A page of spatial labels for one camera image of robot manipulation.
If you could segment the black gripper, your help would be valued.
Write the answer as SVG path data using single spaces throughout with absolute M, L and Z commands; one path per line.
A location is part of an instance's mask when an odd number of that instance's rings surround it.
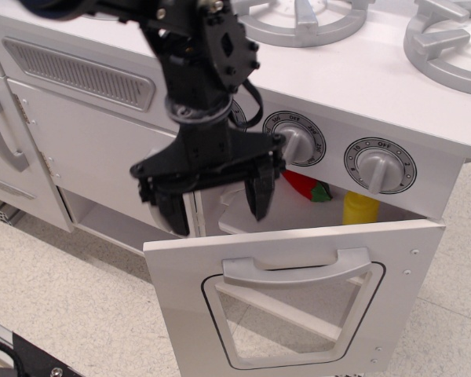
M 284 169 L 281 134 L 247 133 L 229 125 L 231 106 L 212 112 L 168 104 L 167 115 L 180 129 L 159 154 L 130 168 L 141 185 L 143 201 L 157 207 L 161 219 L 178 236 L 189 236 L 185 192 L 245 181 L 246 199 L 257 221 L 268 214 L 275 179 Z M 152 190 L 147 178 L 152 178 Z

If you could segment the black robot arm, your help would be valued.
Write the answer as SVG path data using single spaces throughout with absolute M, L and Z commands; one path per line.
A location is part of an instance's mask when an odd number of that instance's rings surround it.
M 257 220 L 270 208 L 276 179 L 285 169 L 281 135 L 257 134 L 232 114 L 233 97 L 259 68 L 257 43 L 246 36 L 227 1 L 26 1 L 25 8 L 51 20 L 104 13 L 136 22 L 159 60 L 166 83 L 167 115 L 177 123 L 174 141 L 133 165 L 141 200 L 171 231 L 189 234 L 183 196 L 231 183 L 245 185 Z

